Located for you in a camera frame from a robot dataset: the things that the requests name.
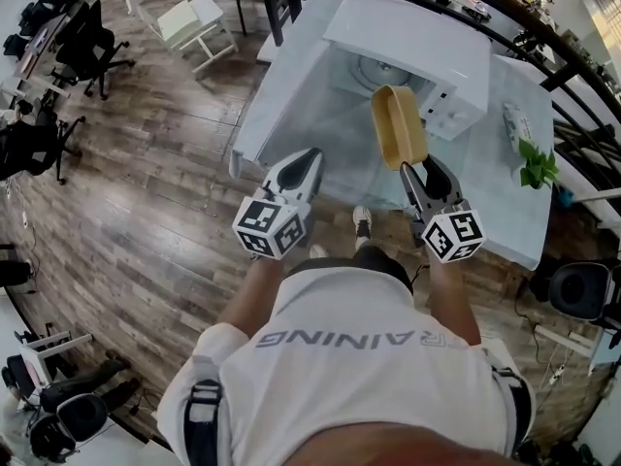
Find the green plant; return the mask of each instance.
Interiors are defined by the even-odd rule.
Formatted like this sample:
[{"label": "green plant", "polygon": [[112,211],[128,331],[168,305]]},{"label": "green plant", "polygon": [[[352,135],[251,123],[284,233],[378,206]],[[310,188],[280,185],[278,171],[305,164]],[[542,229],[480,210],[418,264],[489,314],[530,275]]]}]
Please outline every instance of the green plant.
[{"label": "green plant", "polygon": [[520,169],[522,186],[530,186],[537,190],[545,183],[552,187],[550,182],[556,182],[556,175],[559,172],[554,158],[554,149],[546,155],[529,141],[520,138],[519,150],[520,155],[526,161],[526,166]]}]

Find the yellow container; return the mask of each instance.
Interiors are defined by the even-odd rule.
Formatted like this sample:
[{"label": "yellow container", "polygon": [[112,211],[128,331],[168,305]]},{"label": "yellow container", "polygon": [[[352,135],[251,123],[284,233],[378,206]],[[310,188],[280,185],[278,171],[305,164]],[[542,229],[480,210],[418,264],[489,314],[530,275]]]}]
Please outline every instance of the yellow container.
[{"label": "yellow container", "polygon": [[381,155],[391,170],[427,158],[425,130],[410,87],[381,86],[373,94],[371,110]]}]

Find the wooden floor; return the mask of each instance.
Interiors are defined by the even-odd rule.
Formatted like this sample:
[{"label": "wooden floor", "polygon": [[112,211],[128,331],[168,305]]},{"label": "wooden floor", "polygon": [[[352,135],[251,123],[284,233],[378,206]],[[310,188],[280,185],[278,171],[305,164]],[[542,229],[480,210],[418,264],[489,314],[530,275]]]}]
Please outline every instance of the wooden floor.
[{"label": "wooden floor", "polygon": [[[159,15],[180,0],[139,1]],[[61,118],[87,118],[73,137],[83,158],[64,160],[67,185],[59,186],[53,171],[38,178],[23,174],[12,184],[10,199],[5,192],[0,195],[0,238],[15,242],[20,255],[38,266],[36,285],[12,289],[26,319],[40,333],[46,322],[74,335],[92,333],[96,342],[76,350],[80,367],[103,360],[104,349],[117,350],[131,360],[133,375],[157,394],[201,331],[214,322],[248,265],[230,224],[260,173],[231,180],[228,151],[265,68],[254,63],[264,38],[256,32],[262,25],[256,12],[260,2],[244,1],[253,32],[248,38],[236,34],[240,53],[210,67],[197,83],[187,65],[126,14],[123,0],[102,0],[106,26],[118,40],[131,42],[121,55],[136,59],[137,65],[109,74],[108,101],[86,98],[81,85],[62,103]],[[235,4],[218,4],[239,29]],[[29,229],[22,226],[22,206]],[[350,211],[318,200],[313,241],[333,255],[351,253]],[[374,216],[374,235],[411,275],[425,263],[398,213]],[[552,213],[546,249],[557,256],[596,258],[615,254],[616,243],[598,235],[593,219],[578,208]],[[296,250],[288,263],[304,254]],[[609,368],[589,379],[586,359],[574,354],[562,383],[545,388],[541,382],[548,360],[554,369],[567,355],[539,339],[537,361],[531,324],[515,308],[561,334],[573,328],[589,335],[593,328],[558,315],[530,294],[515,301],[528,272],[499,257],[482,251],[464,268],[483,331],[505,340],[539,390],[533,436],[544,446],[571,437],[597,404]],[[38,292],[21,293],[31,287]],[[428,287],[423,271],[415,284],[421,309]],[[149,398],[151,404],[156,400]],[[141,405],[148,407],[145,401]],[[155,433],[147,409],[131,417],[124,408],[117,415],[146,436]]]}]

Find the person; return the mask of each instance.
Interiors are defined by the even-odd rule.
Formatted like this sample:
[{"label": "person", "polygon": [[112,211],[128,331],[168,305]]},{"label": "person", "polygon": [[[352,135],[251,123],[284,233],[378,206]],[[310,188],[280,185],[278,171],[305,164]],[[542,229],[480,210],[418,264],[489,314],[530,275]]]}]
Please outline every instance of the person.
[{"label": "person", "polygon": [[[41,410],[54,414],[60,404],[83,393],[91,393],[108,382],[117,373],[131,367],[130,363],[117,354],[107,352],[108,359],[92,371],[77,375],[43,388],[39,393],[39,405],[25,402],[7,368],[2,370],[2,378],[9,390],[0,407],[0,466],[8,464],[16,457],[25,466],[40,466],[48,462],[36,457],[30,448],[28,431],[42,416]],[[123,406],[140,387],[140,382],[132,379],[123,382],[101,396],[111,413]]]},{"label": "person", "polygon": [[183,464],[185,403],[208,363],[235,466],[515,464],[460,266],[428,253],[431,315],[419,313],[406,270],[371,242],[370,212],[353,220],[352,258],[314,246],[285,278],[258,259],[200,336],[157,412]]}]

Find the railing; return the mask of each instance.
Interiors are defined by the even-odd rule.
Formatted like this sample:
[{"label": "railing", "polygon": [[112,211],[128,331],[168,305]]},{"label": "railing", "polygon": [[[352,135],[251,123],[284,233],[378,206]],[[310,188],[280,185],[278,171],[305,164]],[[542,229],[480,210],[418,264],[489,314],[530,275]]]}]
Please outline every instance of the railing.
[{"label": "railing", "polygon": [[[610,126],[605,124],[595,115],[595,113],[586,105],[584,101],[567,85],[567,81],[576,75],[579,75],[602,99],[605,105],[610,109],[612,114],[621,123],[621,104],[616,100],[612,92],[608,89],[604,81],[591,69],[589,64],[569,45],[567,45],[556,32],[548,25],[541,22],[538,18],[529,13],[522,5],[514,0],[480,0],[485,4],[495,8],[501,13],[513,19],[519,25],[533,32],[538,40],[549,45],[554,52],[560,56],[565,62],[560,70],[553,72],[549,70],[540,60],[533,55],[525,52],[516,46],[511,40],[500,35],[482,23],[476,22],[465,14],[444,7],[432,0],[406,0],[412,4],[418,5],[438,14],[452,17],[471,28],[483,33],[492,40],[500,43],[509,50],[512,50],[519,58],[533,64],[537,69],[546,75],[546,79],[540,84],[541,87],[548,91],[561,88],[570,98],[577,104],[598,126],[598,139],[593,133],[582,128],[576,120],[571,117],[558,104],[553,102],[554,110],[563,117],[572,129],[579,134],[582,143],[577,144],[574,137],[569,137],[562,130],[555,129],[555,136],[562,139],[565,147],[576,151],[581,158],[583,164],[590,169],[590,172],[597,174],[598,189],[614,188],[621,185],[621,172],[616,164],[612,163],[610,158],[610,150],[614,154],[621,156],[621,147],[614,138],[614,131]],[[276,12],[277,0],[266,0],[266,9],[268,18],[272,26],[272,33],[277,46],[282,43],[282,16]],[[291,19],[295,21],[302,11],[302,0],[280,0],[280,4],[288,3]],[[604,150],[602,142],[606,143],[607,150]],[[584,152],[584,149],[590,149],[596,152],[605,164],[603,171],[601,164],[596,163],[592,158]]]},{"label": "railing", "polygon": [[594,0],[602,11],[608,27],[621,44],[621,7],[614,0]]}]

